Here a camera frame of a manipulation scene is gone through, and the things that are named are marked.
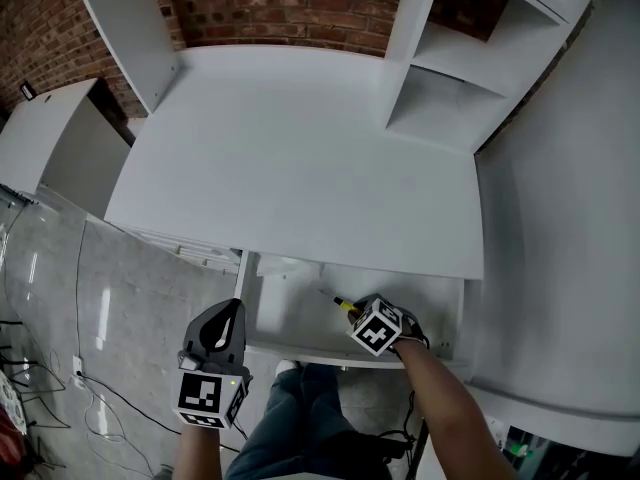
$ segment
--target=glove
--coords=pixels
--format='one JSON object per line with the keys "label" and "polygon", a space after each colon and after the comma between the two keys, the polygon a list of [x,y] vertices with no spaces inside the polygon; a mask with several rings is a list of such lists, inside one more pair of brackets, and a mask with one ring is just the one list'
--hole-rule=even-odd
{"label": "glove", "polygon": [[245,348],[244,305],[239,299],[216,304],[187,327],[178,365],[184,370],[242,377],[245,386],[253,377],[243,366]]}
{"label": "glove", "polygon": [[393,343],[397,343],[398,341],[403,339],[410,339],[421,341],[426,345],[427,349],[430,349],[431,344],[429,343],[429,338],[427,338],[422,332],[422,328],[420,327],[418,319],[415,317],[415,315],[407,309],[401,308],[399,306],[394,307],[402,313],[402,332]]}
{"label": "glove", "polygon": [[[422,328],[420,327],[420,324],[418,323],[418,319],[415,317],[415,315],[413,313],[411,313],[411,311],[401,308],[399,306],[395,306],[393,304],[391,304],[391,302],[389,302],[387,299],[385,299],[382,295],[380,295],[379,293],[374,293],[372,295],[367,295],[366,297],[363,297],[362,299],[356,301],[353,303],[353,305],[360,310],[360,313],[357,313],[356,311],[349,311],[348,317],[349,317],[349,322],[353,325],[353,323],[360,318],[360,316],[362,315],[362,310],[364,310],[364,308],[371,302],[374,301],[375,299],[380,299],[382,300],[385,304],[387,304],[388,306],[394,307],[397,310],[399,310],[402,313],[402,332],[400,333],[400,336],[398,336],[393,343],[397,343],[398,341],[402,340],[402,339],[410,339],[410,340],[415,340],[415,341],[420,341],[422,343],[425,344],[425,346],[427,347],[427,349],[431,348],[431,344],[429,343],[429,339],[424,335],[424,333],[422,332]],[[398,355],[396,353],[395,350],[393,350],[393,343],[390,345],[389,349],[396,355]]]}

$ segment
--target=white wall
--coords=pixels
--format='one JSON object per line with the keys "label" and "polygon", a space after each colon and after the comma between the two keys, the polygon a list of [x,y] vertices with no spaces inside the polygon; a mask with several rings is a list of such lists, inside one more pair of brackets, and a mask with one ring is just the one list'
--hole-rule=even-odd
{"label": "white wall", "polygon": [[601,1],[478,176],[474,384],[640,421],[640,0]]}

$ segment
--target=floor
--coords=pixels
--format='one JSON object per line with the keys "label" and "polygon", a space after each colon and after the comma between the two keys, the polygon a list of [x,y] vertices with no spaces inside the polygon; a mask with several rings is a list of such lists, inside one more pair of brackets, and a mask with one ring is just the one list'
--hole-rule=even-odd
{"label": "floor", "polygon": [[[57,213],[30,205],[20,213],[3,204],[0,237],[16,217],[4,257],[0,255],[3,274],[6,269],[6,283],[0,283],[0,319],[26,325],[0,326],[0,346],[12,346],[3,351],[8,358],[44,362],[55,374],[35,367],[16,379],[29,386],[19,388],[22,391],[65,387],[40,396],[71,426],[32,429],[42,438],[43,455],[67,466],[53,472],[39,468],[40,473],[68,480],[150,477],[162,464],[173,463],[178,436],[97,383],[87,382],[113,412],[85,387],[76,386],[72,357],[79,350],[85,375],[178,430],[180,423],[170,409],[169,376],[177,367],[186,326],[202,310],[232,297],[235,276],[187,263],[107,224],[87,221],[75,209]],[[245,357],[255,377],[238,417],[247,433],[264,411],[279,359],[267,354]],[[344,415],[357,430],[375,434],[401,428],[410,392],[403,371],[350,369],[340,372],[339,383]],[[58,425],[42,402],[26,404],[28,421]],[[410,430],[416,436],[418,425],[414,413]],[[123,433],[139,452],[123,442]],[[240,448],[244,439],[235,429],[225,430],[221,442]],[[223,469],[235,455],[222,450]],[[393,477],[404,478],[406,468],[405,460],[392,462]]]}

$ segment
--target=wrist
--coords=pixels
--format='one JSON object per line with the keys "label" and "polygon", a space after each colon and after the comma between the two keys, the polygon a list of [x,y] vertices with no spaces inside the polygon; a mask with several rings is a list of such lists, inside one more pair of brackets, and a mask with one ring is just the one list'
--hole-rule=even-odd
{"label": "wrist", "polygon": [[182,425],[182,434],[198,436],[200,439],[207,439],[209,441],[217,441],[220,439],[220,432],[217,428],[188,425],[186,423]]}
{"label": "wrist", "polygon": [[400,359],[403,361],[409,355],[415,353],[424,353],[427,351],[427,347],[424,343],[420,343],[415,340],[403,339],[400,337],[396,343],[393,344],[395,351],[400,354]]}

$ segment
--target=white panel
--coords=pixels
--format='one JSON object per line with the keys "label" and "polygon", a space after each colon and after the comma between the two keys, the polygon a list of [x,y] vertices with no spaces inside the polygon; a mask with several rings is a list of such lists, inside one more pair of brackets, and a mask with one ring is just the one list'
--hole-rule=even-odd
{"label": "white panel", "polygon": [[[640,0],[602,0],[535,98],[479,157],[486,277],[475,372],[532,403],[636,425],[638,23]],[[536,411],[527,414],[517,426],[533,432]],[[592,446],[578,444],[590,432],[561,431],[560,442]],[[614,453],[614,442],[599,446]]]}
{"label": "white panel", "polygon": [[103,218],[131,148],[84,98],[56,145],[42,183]]}
{"label": "white panel", "polygon": [[18,104],[0,134],[0,183],[36,193],[53,149],[95,82],[67,85]]}
{"label": "white panel", "polygon": [[439,73],[412,67],[389,131],[452,151],[469,151],[478,130],[508,101],[493,92]]}
{"label": "white panel", "polygon": [[249,251],[242,251],[240,267],[238,268],[238,279],[233,296],[241,301],[246,301],[251,291],[251,283],[255,277],[256,254]]}
{"label": "white panel", "polygon": [[[258,342],[247,339],[247,352],[271,354],[291,361],[303,363],[329,364],[333,366],[345,366],[348,368],[377,368],[382,370],[401,370],[404,368],[402,361],[394,355],[383,354],[374,356],[368,352],[347,353],[334,352],[332,350],[318,350],[312,348],[288,347],[270,342]],[[469,378],[469,368],[462,361],[442,360],[446,366],[461,382]]]}
{"label": "white panel", "polygon": [[407,76],[433,0],[400,0],[378,87],[379,123],[386,127]]}
{"label": "white panel", "polygon": [[152,113],[178,70],[156,0],[84,0],[136,96]]}
{"label": "white panel", "polygon": [[[300,272],[254,279],[245,299],[247,339],[314,350],[317,355],[365,355],[373,361],[374,356],[347,335],[351,327],[347,312],[323,292],[350,301],[379,292],[416,316],[435,354],[451,358],[462,283],[458,279],[338,265],[325,265],[319,277]],[[397,361],[391,352],[384,355]]]}
{"label": "white panel", "polygon": [[[270,48],[252,48],[266,70]],[[482,277],[471,155],[376,130],[369,88],[348,70],[227,79],[243,47],[209,50],[218,76],[181,73],[132,149],[108,220],[318,262]]]}

